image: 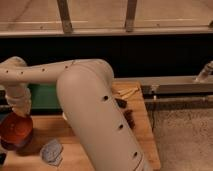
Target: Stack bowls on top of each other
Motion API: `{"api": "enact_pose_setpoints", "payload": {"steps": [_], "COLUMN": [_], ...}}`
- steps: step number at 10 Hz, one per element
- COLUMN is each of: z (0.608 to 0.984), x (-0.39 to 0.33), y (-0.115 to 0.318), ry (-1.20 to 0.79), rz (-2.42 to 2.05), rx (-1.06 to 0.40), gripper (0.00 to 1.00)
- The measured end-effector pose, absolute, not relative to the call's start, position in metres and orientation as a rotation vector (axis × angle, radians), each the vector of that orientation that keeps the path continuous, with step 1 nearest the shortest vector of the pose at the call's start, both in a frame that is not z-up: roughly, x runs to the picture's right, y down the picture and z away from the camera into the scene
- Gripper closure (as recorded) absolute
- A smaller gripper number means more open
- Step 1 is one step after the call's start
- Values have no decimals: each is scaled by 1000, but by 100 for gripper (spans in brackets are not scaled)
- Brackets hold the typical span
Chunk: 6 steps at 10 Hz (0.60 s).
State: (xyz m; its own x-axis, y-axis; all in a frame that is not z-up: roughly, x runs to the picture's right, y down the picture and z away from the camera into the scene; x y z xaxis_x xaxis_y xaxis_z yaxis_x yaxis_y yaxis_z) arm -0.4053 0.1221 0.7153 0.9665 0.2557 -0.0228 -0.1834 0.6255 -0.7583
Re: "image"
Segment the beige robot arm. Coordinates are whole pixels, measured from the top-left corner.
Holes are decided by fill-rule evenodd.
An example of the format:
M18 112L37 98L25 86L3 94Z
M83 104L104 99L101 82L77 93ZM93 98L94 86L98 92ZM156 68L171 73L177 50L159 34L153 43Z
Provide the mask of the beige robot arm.
M0 85L12 111L31 111L29 84L55 84L68 124L96 171L153 171L111 90L110 64L81 59L29 66L20 57L0 63Z

